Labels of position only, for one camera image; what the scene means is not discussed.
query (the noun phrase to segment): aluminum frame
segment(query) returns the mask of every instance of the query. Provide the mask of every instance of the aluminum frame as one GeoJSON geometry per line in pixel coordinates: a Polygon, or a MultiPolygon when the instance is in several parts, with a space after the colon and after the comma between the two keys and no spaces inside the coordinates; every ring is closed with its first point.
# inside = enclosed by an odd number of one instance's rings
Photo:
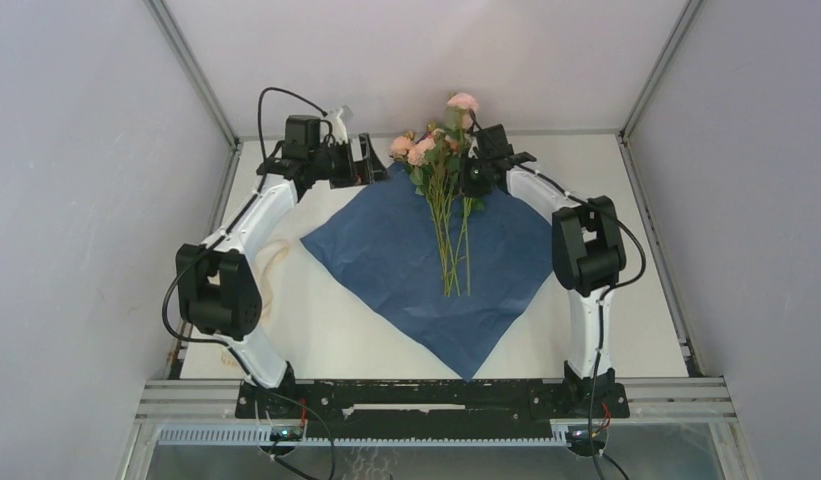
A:
{"type": "Polygon", "coordinates": [[[701,375],[704,370],[697,356],[699,351],[695,338],[687,326],[684,309],[681,305],[681,300],[678,291],[675,287],[673,276],[670,273],[669,264],[666,261],[666,256],[663,251],[661,242],[661,235],[659,228],[656,225],[655,219],[651,214],[651,203],[648,195],[640,180],[640,173],[631,152],[630,143],[622,137],[622,134],[616,135],[616,141],[619,144],[619,151],[622,154],[622,161],[625,163],[625,170],[628,172],[628,180],[631,182],[631,189],[634,192],[634,200],[637,202],[637,209],[640,212],[640,217],[643,220],[643,229],[646,232],[646,240],[651,248],[654,265],[657,269],[658,278],[660,278],[660,285],[663,288],[663,294],[666,297],[666,304],[669,307],[669,314],[672,317],[672,323],[675,326],[675,332],[678,334],[678,342],[681,344],[682,353],[684,354],[687,363],[687,369],[690,375],[701,375]]]}
{"type": "Polygon", "coordinates": [[[661,50],[660,55],[658,55],[657,62],[655,62],[646,83],[643,85],[642,91],[640,91],[640,95],[634,102],[634,107],[631,109],[631,113],[628,114],[628,118],[625,120],[625,125],[622,127],[622,131],[620,132],[620,136],[623,139],[628,140],[631,133],[633,133],[634,129],[637,127],[637,123],[642,118],[643,112],[645,112],[646,107],[651,101],[654,91],[657,89],[657,86],[663,79],[663,75],[672,64],[672,59],[675,58],[675,54],[678,53],[678,48],[681,46],[681,42],[690,30],[690,26],[696,19],[696,16],[701,10],[703,4],[704,0],[687,0],[687,4],[684,5],[684,9],[681,11],[678,21],[675,22],[675,27],[673,27],[672,33],[669,34],[669,39],[666,41],[666,45],[663,46],[663,50],[661,50]]]}
{"type": "MultiPolygon", "coordinates": [[[[558,383],[560,380],[549,379],[558,383]]],[[[631,408],[631,418],[614,419],[615,424],[660,425],[704,423],[710,426],[726,479],[756,480],[748,450],[742,439],[734,406],[722,378],[631,378],[622,379],[631,408]]],[[[268,443],[268,422],[234,418],[239,395],[237,380],[162,380],[148,382],[134,420],[119,477],[141,480],[147,476],[154,448],[158,445],[235,446],[268,443]]],[[[283,419],[274,419],[282,425],[283,419]]],[[[464,446],[565,447],[563,434],[579,427],[584,419],[549,422],[544,439],[490,439],[489,441],[438,441],[410,439],[336,439],[337,446],[464,446]]],[[[309,447],[327,445],[325,439],[307,438],[309,447]]]]}
{"type": "Polygon", "coordinates": [[[169,46],[171,46],[178,63],[183,67],[192,86],[195,87],[195,93],[198,94],[201,102],[204,103],[207,112],[213,118],[216,126],[219,127],[219,131],[221,131],[225,141],[231,149],[236,148],[236,145],[239,143],[236,133],[234,133],[233,127],[231,127],[230,122],[225,116],[219,99],[216,97],[215,92],[213,92],[213,88],[210,86],[207,76],[204,75],[203,70],[201,70],[201,66],[198,64],[195,54],[193,54],[192,49],[189,48],[189,43],[186,41],[186,38],[184,38],[183,32],[180,30],[180,27],[178,27],[165,0],[145,0],[145,5],[151,12],[154,20],[157,21],[157,25],[160,27],[160,31],[163,33],[166,41],[168,41],[169,46]]]}

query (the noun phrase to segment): gray wall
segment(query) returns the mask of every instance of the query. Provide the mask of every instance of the gray wall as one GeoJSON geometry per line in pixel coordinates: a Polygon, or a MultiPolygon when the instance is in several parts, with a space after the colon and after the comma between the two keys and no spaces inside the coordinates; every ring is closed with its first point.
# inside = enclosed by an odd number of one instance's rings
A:
{"type": "Polygon", "coordinates": [[[0,2],[0,479],[113,477],[226,155],[142,2],[0,2]]]}
{"type": "Polygon", "coordinates": [[[821,478],[821,0],[706,2],[632,146],[763,477],[821,478]]]}

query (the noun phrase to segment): blue cloth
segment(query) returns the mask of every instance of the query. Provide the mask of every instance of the blue cloth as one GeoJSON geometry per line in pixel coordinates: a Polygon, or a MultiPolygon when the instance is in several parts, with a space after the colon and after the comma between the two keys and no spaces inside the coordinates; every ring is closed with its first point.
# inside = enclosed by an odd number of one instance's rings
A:
{"type": "MultiPolygon", "coordinates": [[[[551,274],[551,226],[496,190],[469,217],[472,293],[443,295],[430,209],[401,166],[364,188],[302,238],[307,250],[372,310],[470,380],[551,274]]],[[[455,202],[451,238],[462,223],[455,202]]]]}

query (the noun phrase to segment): white tabletop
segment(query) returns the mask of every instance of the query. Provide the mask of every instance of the white tabletop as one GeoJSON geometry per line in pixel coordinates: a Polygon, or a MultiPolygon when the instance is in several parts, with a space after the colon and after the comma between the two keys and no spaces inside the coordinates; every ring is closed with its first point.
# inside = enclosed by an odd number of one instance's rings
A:
{"type": "MultiPolygon", "coordinates": [[[[652,262],[643,223],[612,135],[512,136],[516,151],[539,159],[540,169],[572,191],[587,196],[607,195],[647,249],[649,268],[643,279],[615,293],[610,318],[611,358],[620,377],[685,377],[681,349],[670,318],[657,271],[652,262]]],[[[387,164],[391,139],[373,139],[387,164]]],[[[225,211],[225,222],[248,197],[260,162],[256,141],[243,145],[242,155],[225,211]]],[[[420,344],[405,336],[340,285],[303,247],[299,239],[322,225],[360,191],[360,187],[331,190],[319,182],[278,225],[266,243],[288,253],[272,266],[264,297],[273,297],[263,315],[264,328],[278,352],[289,360],[297,378],[336,379],[456,379],[456,373],[420,344]]],[[[636,272],[639,259],[626,238],[628,268],[636,272]]],[[[268,255],[258,259],[267,263],[268,255]]],[[[569,354],[569,303],[554,274],[533,302],[493,349],[475,378],[561,378],[569,354]]],[[[217,345],[189,345],[181,378],[240,378],[242,371],[217,345]]]]}

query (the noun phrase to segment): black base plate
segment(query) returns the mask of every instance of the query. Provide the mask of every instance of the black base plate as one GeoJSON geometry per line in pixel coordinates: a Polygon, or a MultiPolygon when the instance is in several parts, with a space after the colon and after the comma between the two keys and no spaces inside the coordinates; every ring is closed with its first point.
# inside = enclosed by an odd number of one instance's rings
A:
{"type": "MultiPolygon", "coordinates": [[[[281,386],[327,423],[334,438],[490,439],[546,438],[549,419],[585,418],[562,383],[542,380],[395,380],[299,381],[281,386]],[[354,405],[401,405],[403,410],[361,410],[354,405]],[[408,410],[406,405],[462,405],[463,408],[408,410]]],[[[302,417],[301,407],[278,399],[265,389],[243,382],[236,418],[265,412],[275,419],[302,417]]],[[[630,416],[625,388],[614,384],[597,401],[593,416],[604,418],[604,405],[614,418],[630,416]]],[[[327,436],[321,422],[309,422],[308,436],[327,436]]]]}

